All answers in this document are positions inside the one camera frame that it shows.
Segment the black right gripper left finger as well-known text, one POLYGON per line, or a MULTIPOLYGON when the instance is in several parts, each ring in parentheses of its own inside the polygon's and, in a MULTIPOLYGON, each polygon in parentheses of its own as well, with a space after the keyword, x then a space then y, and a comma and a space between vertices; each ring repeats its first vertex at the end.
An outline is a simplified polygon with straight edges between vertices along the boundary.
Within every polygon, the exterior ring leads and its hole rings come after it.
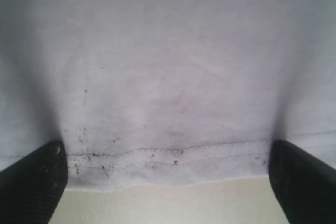
POLYGON ((1 171, 1 223, 49 223, 68 173, 62 141, 50 141, 1 171))

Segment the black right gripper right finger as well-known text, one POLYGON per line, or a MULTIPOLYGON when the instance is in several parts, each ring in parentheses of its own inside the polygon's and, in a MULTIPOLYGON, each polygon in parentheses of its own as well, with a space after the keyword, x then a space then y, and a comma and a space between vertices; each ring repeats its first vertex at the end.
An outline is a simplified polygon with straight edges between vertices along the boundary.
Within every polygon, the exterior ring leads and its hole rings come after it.
POLYGON ((298 146, 272 143, 268 177, 289 223, 335 223, 335 169, 298 146))

